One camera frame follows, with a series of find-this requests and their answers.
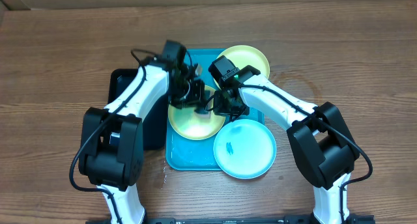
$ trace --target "plate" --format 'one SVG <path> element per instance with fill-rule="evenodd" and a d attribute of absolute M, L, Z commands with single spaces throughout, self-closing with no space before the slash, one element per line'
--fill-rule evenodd
<path fill-rule="evenodd" d="M 228 58 L 239 69 L 250 65 L 261 71 L 261 74 L 263 74 L 266 78 L 269 78 L 270 68 L 268 59 L 266 59 L 265 55 L 261 51 L 254 47 L 246 45 L 233 46 L 221 52 L 218 57 L 221 57 L 222 55 L 226 56 L 226 58 Z M 214 82 L 217 87 L 219 87 L 217 81 L 214 80 Z"/>
<path fill-rule="evenodd" d="M 214 93 L 214 88 L 205 86 L 206 91 Z M 194 112 L 195 107 L 185 107 L 177 109 L 173 106 L 168 107 L 168 119 L 172 128 L 181 136 L 192 139 L 202 140 L 215 135 L 223 126 L 225 117 L 217 116 L 213 112 L 210 118 L 201 117 Z"/>
<path fill-rule="evenodd" d="M 235 178 L 251 179 L 271 168 L 276 157 L 276 143 L 261 123 L 242 119 L 225 125 L 213 146 L 220 169 Z"/>

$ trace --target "wood grain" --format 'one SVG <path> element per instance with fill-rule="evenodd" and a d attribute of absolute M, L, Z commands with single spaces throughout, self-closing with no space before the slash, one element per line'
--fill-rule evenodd
<path fill-rule="evenodd" d="M 110 73 L 134 68 L 132 47 L 160 51 L 247 44 L 270 80 L 316 104 L 336 104 L 375 172 L 349 187 L 349 208 L 378 223 L 417 214 L 417 1 L 285 3 L 5 12 L 0 27 L 0 222 L 83 223 L 109 216 L 101 194 L 68 181 L 82 116 L 106 104 Z M 313 191 L 285 132 L 269 119 L 278 152 L 262 178 L 179 172 L 147 152 L 138 180 L 150 217 L 309 214 Z M 353 177 L 366 173 L 362 159 Z M 76 181 L 89 183 L 77 173 Z"/>

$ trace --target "light yellow plate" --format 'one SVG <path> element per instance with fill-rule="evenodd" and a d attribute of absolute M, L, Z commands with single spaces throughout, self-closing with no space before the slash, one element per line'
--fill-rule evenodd
<path fill-rule="evenodd" d="M 246 65 L 250 65 L 261 71 L 261 74 L 265 75 L 266 78 L 269 78 L 270 70 L 268 60 L 263 53 L 256 48 L 246 45 L 233 46 L 221 52 L 218 57 L 221 57 L 222 55 L 226 56 L 226 58 L 239 69 L 246 67 Z"/>
<path fill-rule="evenodd" d="M 206 91 L 214 93 L 214 89 L 205 86 Z M 168 107 L 168 119 L 172 128 L 181 136 L 187 139 L 202 140 L 215 135 L 223 126 L 225 117 L 217 116 L 213 112 L 210 118 L 204 118 L 194 112 L 195 107 L 177 109 L 173 106 Z"/>

